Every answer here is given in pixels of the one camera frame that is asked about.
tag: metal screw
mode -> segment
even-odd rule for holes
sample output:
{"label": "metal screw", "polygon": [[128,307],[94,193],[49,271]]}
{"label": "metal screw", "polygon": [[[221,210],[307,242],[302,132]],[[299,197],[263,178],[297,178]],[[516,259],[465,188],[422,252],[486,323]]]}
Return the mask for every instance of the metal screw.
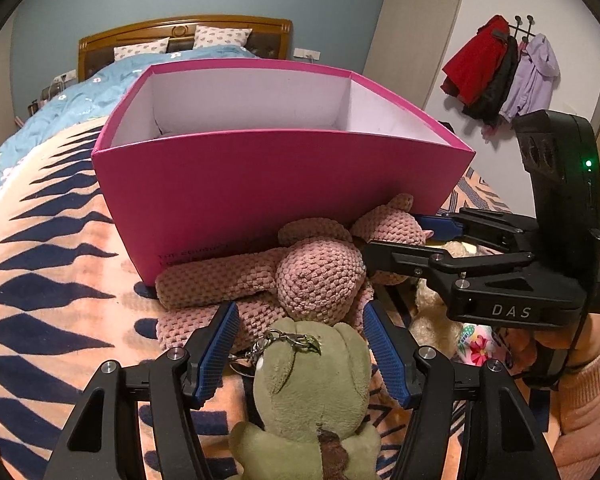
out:
{"label": "metal screw", "polygon": [[167,351],[167,357],[172,361],[177,361],[180,358],[183,358],[186,354],[186,350],[181,346],[176,346]]}
{"label": "metal screw", "polygon": [[492,372],[501,372],[504,367],[502,366],[502,363],[497,359],[489,359],[487,361],[487,368]]}
{"label": "metal screw", "polygon": [[100,370],[102,370],[103,374],[110,374],[116,368],[118,368],[118,365],[116,364],[115,361],[107,361],[106,363],[102,364],[102,366],[100,367]]}
{"label": "metal screw", "polygon": [[433,359],[436,356],[436,349],[430,346],[423,346],[418,350],[418,355],[423,359]]}

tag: blue floral comforter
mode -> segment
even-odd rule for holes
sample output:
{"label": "blue floral comforter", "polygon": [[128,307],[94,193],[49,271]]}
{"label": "blue floral comforter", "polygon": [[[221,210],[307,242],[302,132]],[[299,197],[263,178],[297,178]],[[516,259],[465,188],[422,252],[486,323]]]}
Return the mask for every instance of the blue floral comforter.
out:
{"label": "blue floral comforter", "polygon": [[71,86],[48,102],[24,127],[0,147],[0,188],[33,148],[56,133],[109,115],[126,90],[149,65],[209,57],[255,57],[233,45],[208,46],[173,54],[139,54],[100,70],[94,77]]}

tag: black jacket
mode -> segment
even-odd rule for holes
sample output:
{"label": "black jacket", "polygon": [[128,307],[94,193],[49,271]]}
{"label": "black jacket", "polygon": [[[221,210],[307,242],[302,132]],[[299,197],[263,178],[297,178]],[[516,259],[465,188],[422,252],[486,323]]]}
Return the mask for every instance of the black jacket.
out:
{"label": "black jacket", "polygon": [[518,69],[518,42],[513,36],[507,38],[507,52],[502,58],[493,79],[471,105],[465,106],[462,113],[482,120],[489,126],[497,126],[500,109],[509,96],[513,77]]}

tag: patterned blanket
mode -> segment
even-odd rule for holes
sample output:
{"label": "patterned blanket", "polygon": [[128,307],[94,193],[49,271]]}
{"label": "patterned blanket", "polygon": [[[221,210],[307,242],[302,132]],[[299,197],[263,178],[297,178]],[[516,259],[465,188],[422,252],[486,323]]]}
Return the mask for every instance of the patterned blanket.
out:
{"label": "patterned blanket", "polygon": [[[160,305],[126,255],[91,166],[103,124],[71,127],[33,149],[0,192],[0,453],[16,480],[43,477],[61,428],[101,362],[129,366],[160,353]],[[506,210],[471,169],[444,209],[462,206]],[[157,480],[149,407],[141,405],[139,415],[147,478]],[[228,433],[239,420],[257,418],[251,385],[225,372],[215,397],[192,418],[214,477],[236,474]],[[382,436],[378,474],[388,478],[409,413],[394,405],[376,368],[368,418]],[[454,462],[461,427],[458,409],[449,450]]]}

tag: green dinosaur plush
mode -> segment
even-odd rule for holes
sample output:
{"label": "green dinosaur plush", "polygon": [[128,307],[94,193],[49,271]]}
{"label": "green dinosaur plush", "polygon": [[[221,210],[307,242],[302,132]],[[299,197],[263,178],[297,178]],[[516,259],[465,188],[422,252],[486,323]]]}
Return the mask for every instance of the green dinosaur plush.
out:
{"label": "green dinosaur plush", "polygon": [[264,431],[232,429],[229,445],[244,473],[231,480],[378,480],[380,436],[363,423],[371,360],[349,325],[279,319],[272,328],[312,335],[320,354],[272,343],[260,358],[253,397]]}

